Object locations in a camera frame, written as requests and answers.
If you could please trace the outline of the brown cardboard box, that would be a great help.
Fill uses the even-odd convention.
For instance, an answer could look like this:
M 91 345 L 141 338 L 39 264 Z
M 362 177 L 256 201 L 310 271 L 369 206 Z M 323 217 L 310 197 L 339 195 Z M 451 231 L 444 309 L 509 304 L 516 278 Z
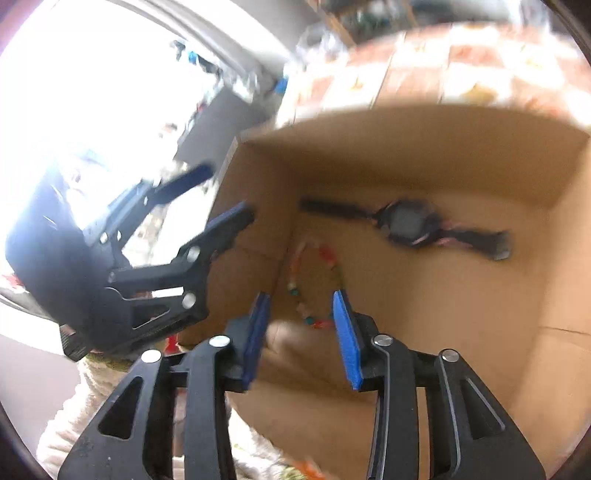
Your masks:
M 511 257 L 462 248 L 413 251 L 370 225 L 301 212 L 304 196 L 372 210 L 425 198 L 464 227 L 508 230 Z M 556 472 L 590 425 L 590 136 L 542 116 L 466 105 L 341 112 L 245 133 L 225 160 L 213 204 L 240 201 L 256 220 L 208 277 L 193 346 L 273 296 L 259 375 L 232 401 L 294 457 L 342 479 L 365 477 L 373 394 L 353 392 L 335 333 L 304 324 L 287 270 L 306 238 L 328 243 L 349 301 L 379 328 L 428 353 L 467 360 Z

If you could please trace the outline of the black wrist watch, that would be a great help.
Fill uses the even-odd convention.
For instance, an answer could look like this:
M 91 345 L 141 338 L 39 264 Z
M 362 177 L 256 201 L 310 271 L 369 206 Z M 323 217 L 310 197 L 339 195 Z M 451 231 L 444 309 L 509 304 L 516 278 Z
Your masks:
M 507 260 L 512 253 L 509 231 L 455 225 L 425 200 L 402 198 L 371 211 L 351 203 L 304 197 L 300 208 L 308 213 L 370 222 L 390 243 L 412 249 L 459 245 L 493 261 Z

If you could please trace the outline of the dark grey board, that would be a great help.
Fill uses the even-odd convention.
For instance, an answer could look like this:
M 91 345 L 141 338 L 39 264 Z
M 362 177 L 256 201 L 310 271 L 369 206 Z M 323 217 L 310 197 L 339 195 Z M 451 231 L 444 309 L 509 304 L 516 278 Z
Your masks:
M 228 87 L 223 87 L 181 137 L 174 159 L 190 167 L 209 163 L 217 171 L 233 140 L 268 118 L 259 106 L 245 102 Z

